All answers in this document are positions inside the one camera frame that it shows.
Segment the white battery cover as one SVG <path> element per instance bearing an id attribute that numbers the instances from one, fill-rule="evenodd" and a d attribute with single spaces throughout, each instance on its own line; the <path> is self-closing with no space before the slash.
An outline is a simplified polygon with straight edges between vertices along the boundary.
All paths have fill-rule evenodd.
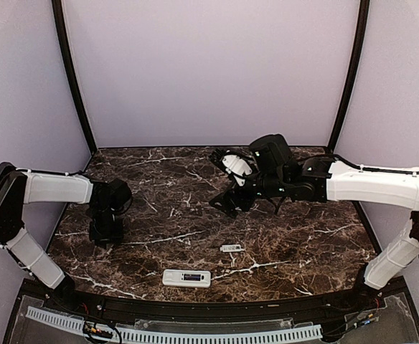
<path id="1" fill-rule="evenodd" d="M 225 244 L 220 247 L 221 252 L 242 252 L 243 248 L 239 244 Z"/>

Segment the white remote control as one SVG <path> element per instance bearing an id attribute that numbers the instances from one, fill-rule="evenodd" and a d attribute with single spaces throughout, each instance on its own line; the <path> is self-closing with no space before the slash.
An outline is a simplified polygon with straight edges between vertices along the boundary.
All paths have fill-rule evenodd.
<path id="1" fill-rule="evenodd" d="M 211 272 L 165 269 L 162 276 L 162 283 L 170 287 L 208 288 L 211 285 Z"/>

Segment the blue battery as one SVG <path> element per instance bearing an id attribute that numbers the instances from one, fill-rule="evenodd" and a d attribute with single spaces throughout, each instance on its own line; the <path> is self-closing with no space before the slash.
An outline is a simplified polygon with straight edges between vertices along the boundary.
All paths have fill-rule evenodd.
<path id="1" fill-rule="evenodd" d="M 202 276 L 200 274 L 184 274 L 183 280 L 186 281 L 200 281 Z"/>

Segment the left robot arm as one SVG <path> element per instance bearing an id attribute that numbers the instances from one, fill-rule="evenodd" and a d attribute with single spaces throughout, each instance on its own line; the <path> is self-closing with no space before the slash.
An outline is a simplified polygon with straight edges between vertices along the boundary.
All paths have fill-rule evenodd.
<path id="1" fill-rule="evenodd" d="M 123 240 L 122 215 L 132 202 L 125 181 L 97 181 L 80 173 L 63 173 L 17 168 L 0 163 L 0 247 L 25 271 L 54 291 L 52 299 L 65 312 L 76 312 L 80 295 L 74 281 L 32 236 L 24 220 L 24 207 L 42 204 L 46 223 L 56 220 L 51 204 L 85 204 L 89 217 L 88 238 L 105 248 Z"/>

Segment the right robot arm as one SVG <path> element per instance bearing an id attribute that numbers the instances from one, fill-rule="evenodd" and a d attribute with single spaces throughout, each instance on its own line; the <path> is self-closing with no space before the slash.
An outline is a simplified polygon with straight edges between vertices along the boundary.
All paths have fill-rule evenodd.
<path id="1" fill-rule="evenodd" d="M 419 167 L 385 168 L 357 165 L 337 154 L 296 159 L 281 134 L 265 135 L 248 147 L 214 150 L 210 161 L 226 173 L 230 185 L 210 205 L 231 218 L 247 212 L 256 199 L 279 209 L 291 201 L 363 201 L 400 206 L 411 211 L 402 231 L 359 273 L 346 296 L 353 311 L 365 308 L 398 272 L 419 257 Z"/>

